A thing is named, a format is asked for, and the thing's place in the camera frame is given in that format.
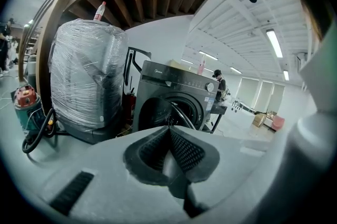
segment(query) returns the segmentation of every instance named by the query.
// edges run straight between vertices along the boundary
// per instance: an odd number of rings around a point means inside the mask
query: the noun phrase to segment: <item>washing machine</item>
[[[218,81],[144,61],[133,132],[163,125],[182,125],[201,130],[213,106],[218,87]]]

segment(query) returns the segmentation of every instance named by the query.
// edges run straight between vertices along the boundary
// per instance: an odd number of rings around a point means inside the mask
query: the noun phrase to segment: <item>fluorescent light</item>
[[[273,48],[274,48],[275,53],[276,53],[276,56],[277,56],[278,58],[283,58],[283,54],[282,54],[282,51],[281,51],[281,48],[280,48],[279,41],[277,40],[275,31],[274,31],[273,29],[268,30],[268,31],[267,31],[267,36],[268,36],[270,42],[271,42],[272,45],[273,45]]]
[[[206,54],[206,53],[204,53],[204,52],[202,52],[202,51],[199,51],[199,53],[204,54],[204,55],[210,57],[211,59],[218,60],[216,57],[211,56],[211,55],[209,55],[209,54]]]
[[[181,61],[184,61],[184,62],[186,62],[186,63],[193,64],[192,62],[190,62],[190,61],[187,61],[187,60],[183,60],[183,59],[181,59]]]
[[[284,74],[284,78],[285,78],[285,80],[286,81],[289,81],[289,73],[288,73],[288,71],[283,71],[283,74]]]
[[[236,72],[238,72],[238,73],[240,73],[240,74],[242,74],[242,72],[241,71],[238,71],[238,70],[236,70],[235,68],[233,68],[233,67],[231,67],[231,69],[232,70],[234,70],[234,71],[236,71]]]
[[[250,77],[242,77],[244,79],[248,79],[248,80],[255,80],[255,81],[259,81],[259,79],[254,79],[254,78],[250,78]]]

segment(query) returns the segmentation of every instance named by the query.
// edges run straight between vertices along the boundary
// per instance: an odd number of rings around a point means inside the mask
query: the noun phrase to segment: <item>vacuum hose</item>
[[[52,136],[54,136],[55,132],[56,132],[56,113],[54,111],[53,108],[51,108],[46,116],[46,119],[44,120],[40,131],[38,132],[38,135],[36,136],[35,140],[32,143],[28,143],[27,139],[24,139],[23,143],[22,143],[22,151],[26,154],[29,154],[30,152],[32,152],[37,145],[39,144],[43,134],[45,134],[45,129],[47,127],[48,121],[50,120],[51,116],[53,115],[53,119],[54,119],[54,123],[53,123],[53,128],[51,133],[47,134],[46,136],[48,138],[51,138]]]

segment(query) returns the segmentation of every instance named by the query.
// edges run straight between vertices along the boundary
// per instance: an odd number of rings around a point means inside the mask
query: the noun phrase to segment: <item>plastic wrap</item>
[[[122,104],[127,35],[77,19],[57,30],[51,58],[53,107],[78,129],[105,127]]]

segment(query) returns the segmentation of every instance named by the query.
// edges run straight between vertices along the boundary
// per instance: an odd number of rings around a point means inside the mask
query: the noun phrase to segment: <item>pink bottle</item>
[[[100,21],[102,19],[103,13],[105,11],[105,2],[103,2],[96,11],[94,20]]]

